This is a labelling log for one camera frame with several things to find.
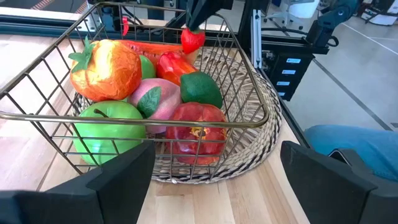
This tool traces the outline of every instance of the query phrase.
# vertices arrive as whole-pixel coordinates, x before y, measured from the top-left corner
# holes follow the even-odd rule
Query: wooden table
[[[28,16],[76,19],[78,15],[25,9],[5,9],[0,13]],[[18,35],[0,35],[0,87],[17,75],[55,39]],[[64,55],[71,52],[68,44],[61,44]],[[52,63],[61,63],[54,59]],[[59,64],[59,71],[65,66]],[[32,74],[35,81],[48,93],[54,82],[44,78],[44,65]],[[73,94],[70,82],[63,83],[68,94]],[[28,83],[12,94],[23,101],[23,107],[34,109],[40,96],[26,95]],[[60,91],[51,104],[61,110],[65,106]],[[7,99],[0,101],[0,110],[17,112]],[[215,184],[165,184],[152,181],[139,223],[309,223],[299,201],[286,178],[280,161],[282,141],[297,142],[292,130],[283,120],[281,134],[273,153],[267,160],[244,175]],[[56,153],[54,148],[28,122],[0,120],[0,190],[47,190],[77,176],[77,173]]]

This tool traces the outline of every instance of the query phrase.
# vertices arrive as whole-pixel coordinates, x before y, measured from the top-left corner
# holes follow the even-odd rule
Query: gray floor
[[[234,31],[238,31],[243,6],[244,2],[235,1],[231,11],[219,11]],[[268,13],[278,10],[271,6]],[[138,17],[147,16],[146,11],[136,13]],[[166,19],[173,16],[173,12],[165,14]],[[314,19],[303,20],[303,31],[309,30]],[[212,17],[209,23],[220,24],[221,19]],[[262,26],[276,27],[271,21]],[[293,23],[290,28],[297,29],[298,25]],[[284,36],[281,32],[263,33]],[[286,102],[300,127],[343,124],[397,131],[391,124],[398,123],[397,27],[365,24],[352,17],[333,34],[340,45],[327,55],[316,55],[292,100]]]

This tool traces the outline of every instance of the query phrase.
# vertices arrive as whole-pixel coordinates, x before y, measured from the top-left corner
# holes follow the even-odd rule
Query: apple
[[[131,104],[123,101],[102,101],[89,106],[80,114],[81,117],[94,118],[127,118],[142,119],[140,112]],[[95,124],[95,123],[76,123],[75,124],[81,137],[97,138],[145,138],[145,126],[125,125],[125,124]],[[90,152],[96,153],[116,153],[112,140],[84,139]],[[124,153],[141,141],[114,140],[119,153]],[[77,152],[87,152],[79,139],[74,139]],[[116,155],[93,155],[98,164],[114,158]],[[89,164],[95,164],[90,155],[81,156]]]
[[[152,62],[150,62],[150,60],[143,55],[140,55],[139,58],[141,60],[141,79],[156,78],[154,64],[152,64]]]

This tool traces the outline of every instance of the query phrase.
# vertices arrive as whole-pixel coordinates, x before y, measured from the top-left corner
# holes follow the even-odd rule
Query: red strawberry
[[[184,29],[181,34],[181,43],[184,53],[189,54],[199,49],[205,44],[205,32]]]

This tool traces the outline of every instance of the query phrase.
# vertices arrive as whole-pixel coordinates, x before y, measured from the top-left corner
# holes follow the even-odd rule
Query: woven placemat
[[[226,113],[226,109],[228,109],[228,121],[249,122],[251,119],[253,122],[259,121],[264,117],[265,111],[259,110],[261,102],[256,91],[253,90],[246,67],[241,60],[235,60],[235,58],[235,55],[216,53],[211,48],[205,48],[204,51],[200,51],[195,67],[212,76],[220,86],[221,93],[224,95],[224,105],[221,110]],[[170,175],[170,158],[158,157],[155,161],[152,179],[175,184],[212,183],[236,177],[266,159],[279,136],[282,124],[281,108],[278,97],[267,80],[254,71],[252,74],[259,87],[259,94],[265,99],[265,106],[269,112],[268,122],[258,128],[234,128],[230,133],[232,136],[226,143],[226,150],[220,162],[210,164],[209,167],[196,167],[192,178],[192,169],[184,168],[188,164],[174,159],[173,166],[179,168],[173,168],[172,175]],[[75,106],[79,111],[73,111],[75,116],[92,103],[80,95],[77,97]],[[156,146],[157,152],[163,154],[166,150],[164,142],[157,142]]]

